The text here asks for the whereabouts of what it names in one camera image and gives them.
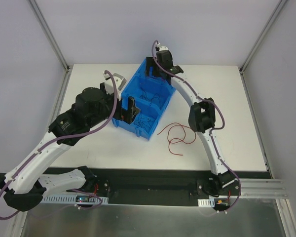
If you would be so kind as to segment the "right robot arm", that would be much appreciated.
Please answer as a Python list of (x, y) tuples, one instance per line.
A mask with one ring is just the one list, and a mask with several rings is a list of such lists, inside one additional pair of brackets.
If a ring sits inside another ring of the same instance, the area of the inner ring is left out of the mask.
[(224, 118), (221, 127), (215, 126), (216, 112), (221, 116), (221, 111), (212, 98), (201, 98), (189, 82), (178, 76), (183, 70), (173, 64), (172, 54), (167, 47), (153, 46), (152, 56), (147, 57), (147, 60), (146, 73), (152, 67), (152, 75), (166, 80), (190, 107), (188, 124), (203, 143), (212, 173), (212, 178), (202, 185), (202, 191), (213, 197), (225, 194), (235, 181), (235, 176), (227, 167), (215, 135), (215, 130), (221, 130), (225, 126)]

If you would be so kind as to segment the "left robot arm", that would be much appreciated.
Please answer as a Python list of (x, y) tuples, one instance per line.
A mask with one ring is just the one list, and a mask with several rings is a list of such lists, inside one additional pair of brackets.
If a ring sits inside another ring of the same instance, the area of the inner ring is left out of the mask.
[(109, 93), (102, 83), (99, 88), (88, 87), (75, 98), (66, 112), (59, 114), (49, 126), (33, 153), (12, 171), (0, 173), (0, 196), (9, 207), (28, 211), (48, 195), (78, 189), (94, 191), (97, 178), (87, 166), (59, 175), (44, 175), (47, 168), (80, 139), (95, 131), (97, 124), (105, 126), (111, 119), (131, 124), (140, 109), (129, 96), (127, 108), (118, 93)]

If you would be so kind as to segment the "blue plastic compartment bin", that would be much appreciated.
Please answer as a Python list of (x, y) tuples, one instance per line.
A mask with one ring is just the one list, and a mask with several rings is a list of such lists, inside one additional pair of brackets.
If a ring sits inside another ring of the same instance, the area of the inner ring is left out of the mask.
[(128, 132), (136, 134), (137, 137), (143, 137), (149, 140), (162, 115), (175, 92), (166, 80), (155, 78), (151, 75), (145, 76), (146, 59), (139, 66), (133, 77), (127, 83), (121, 96), (124, 99), (122, 107), (127, 108), (128, 96), (135, 98), (136, 106), (141, 110), (131, 124), (124, 121), (112, 119), (115, 127), (120, 127)]

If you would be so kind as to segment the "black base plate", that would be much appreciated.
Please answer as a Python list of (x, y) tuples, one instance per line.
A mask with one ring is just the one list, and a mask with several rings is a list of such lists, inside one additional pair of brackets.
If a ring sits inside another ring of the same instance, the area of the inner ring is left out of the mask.
[(93, 191), (110, 204), (197, 206), (198, 200), (225, 196), (240, 198), (240, 180), (231, 172), (214, 175), (210, 171), (99, 169), (80, 166)]

